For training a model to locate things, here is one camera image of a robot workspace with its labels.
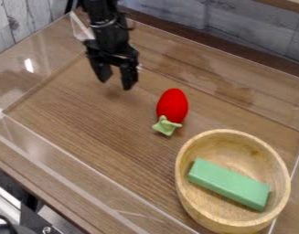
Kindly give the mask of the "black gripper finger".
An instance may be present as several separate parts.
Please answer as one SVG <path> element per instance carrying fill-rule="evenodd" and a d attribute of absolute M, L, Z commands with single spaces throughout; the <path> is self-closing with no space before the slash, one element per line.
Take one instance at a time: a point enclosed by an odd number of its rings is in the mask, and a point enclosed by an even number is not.
<path fill-rule="evenodd" d="M 122 86 L 125 90 L 130 90 L 138 83 L 138 63 L 123 62 L 121 64 Z"/>
<path fill-rule="evenodd" d="M 111 66 L 106 62 L 99 61 L 96 58 L 92 58 L 92 57 L 90 57 L 90 62 L 91 62 L 91 66 L 92 66 L 92 70 L 96 75 L 96 78 L 103 83 L 106 83 L 113 76 Z"/>

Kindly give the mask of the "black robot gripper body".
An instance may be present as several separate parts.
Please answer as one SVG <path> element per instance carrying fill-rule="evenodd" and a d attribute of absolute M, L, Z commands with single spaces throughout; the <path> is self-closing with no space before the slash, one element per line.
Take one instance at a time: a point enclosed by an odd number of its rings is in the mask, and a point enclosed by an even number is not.
<path fill-rule="evenodd" d="M 87 39 L 83 42 L 83 45 L 87 48 L 86 54 L 94 69 L 98 69 L 106 65 L 119 67 L 123 64 L 129 64 L 133 69 L 137 69 L 139 65 L 139 52 L 131 47 L 131 45 L 126 45 L 123 49 L 119 49 L 117 52 L 108 52 L 100 49 L 96 41 L 92 39 Z"/>

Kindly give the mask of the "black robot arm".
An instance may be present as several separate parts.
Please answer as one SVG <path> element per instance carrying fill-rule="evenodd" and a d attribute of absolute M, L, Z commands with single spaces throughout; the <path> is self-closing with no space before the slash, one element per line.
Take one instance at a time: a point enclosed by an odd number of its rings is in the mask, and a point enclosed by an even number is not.
<path fill-rule="evenodd" d="M 138 50 L 130 45 L 126 13 L 118 8 L 119 0 L 80 0 L 88 14 L 94 39 L 86 39 L 87 58 L 96 78 L 106 83 L 113 76 L 113 66 L 121 69 L 122 87 L 130 90 L 138 82 Z"/>

